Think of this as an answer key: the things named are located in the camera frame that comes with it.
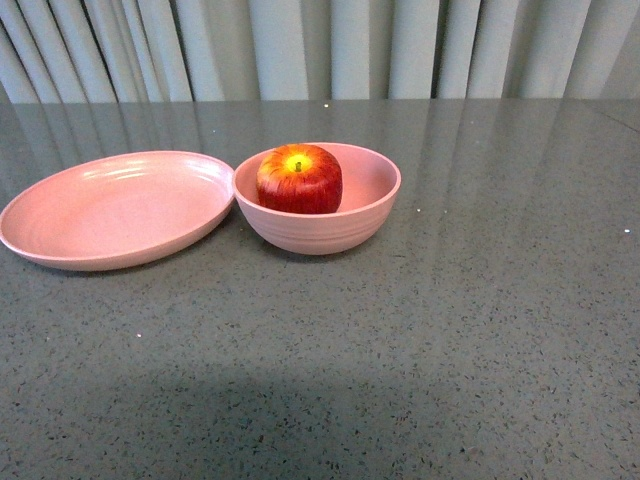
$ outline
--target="bowl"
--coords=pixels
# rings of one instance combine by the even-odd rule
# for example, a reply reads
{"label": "bowl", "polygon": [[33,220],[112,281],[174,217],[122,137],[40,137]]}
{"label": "bowl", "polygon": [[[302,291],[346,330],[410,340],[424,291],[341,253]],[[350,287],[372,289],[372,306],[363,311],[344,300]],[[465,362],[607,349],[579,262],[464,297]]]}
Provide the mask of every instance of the bowl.
{"label": "bowl", "polygon": [[369,239],[387,219],[400,189],[400,170],[384,155],[356,145],[316,143],[342,168],[342,202],[325,214],[287,213],[258,204],[256,175],[265,150],[233,174],[233,191],[249,225],[267,242],[305,255],[338,253]]}

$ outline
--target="granite surface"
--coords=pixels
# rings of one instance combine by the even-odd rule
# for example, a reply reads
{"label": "granite surface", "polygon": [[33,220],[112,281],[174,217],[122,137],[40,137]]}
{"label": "granite surface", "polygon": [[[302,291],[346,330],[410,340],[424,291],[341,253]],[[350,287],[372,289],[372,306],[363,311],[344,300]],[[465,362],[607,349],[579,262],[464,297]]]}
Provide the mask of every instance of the granite surface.
{"label": "granite surface", "polygon": [[151,264],[0,248],[0,478],[640,478],[640,102],[0,105],[0,207],[141,150],[362,145],[403,185],[304,257],[238,207]]}

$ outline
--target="red apple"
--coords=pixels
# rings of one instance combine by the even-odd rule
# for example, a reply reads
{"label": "red apple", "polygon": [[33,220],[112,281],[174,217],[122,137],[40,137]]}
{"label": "red apple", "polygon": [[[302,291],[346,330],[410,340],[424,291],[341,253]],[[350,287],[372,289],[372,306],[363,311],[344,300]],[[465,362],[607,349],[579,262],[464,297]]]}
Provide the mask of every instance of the red apple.
{"label": "red apple", "polygon": [[324,148],[282,145],[262,160],[256,187],[263,207],[289,213],[334,213],[342,201],[342,169]]}

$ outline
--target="gray curtain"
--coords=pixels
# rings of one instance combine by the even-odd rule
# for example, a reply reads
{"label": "gray curtain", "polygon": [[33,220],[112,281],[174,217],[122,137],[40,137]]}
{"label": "gray curtain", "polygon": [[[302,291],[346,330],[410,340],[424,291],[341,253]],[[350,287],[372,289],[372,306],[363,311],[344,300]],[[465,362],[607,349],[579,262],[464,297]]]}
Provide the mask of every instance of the gray curtain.
{"label": "gray curtain", "polygon": [[0,101],[638,98],[640,0],[0,0]]}

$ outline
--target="tabletop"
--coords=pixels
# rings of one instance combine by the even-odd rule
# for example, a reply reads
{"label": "tabletop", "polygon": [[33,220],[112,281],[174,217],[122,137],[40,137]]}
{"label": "tabletop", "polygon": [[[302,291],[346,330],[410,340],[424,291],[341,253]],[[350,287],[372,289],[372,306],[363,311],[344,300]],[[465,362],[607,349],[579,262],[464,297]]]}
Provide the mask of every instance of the tabletop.
{"label": "tabletop", "polygon": [[110,272],[0,249],[1,478],[640,478],[640,103],[0,105],[0,208],[106,156],[383,153],[362,245],[236,204]]}

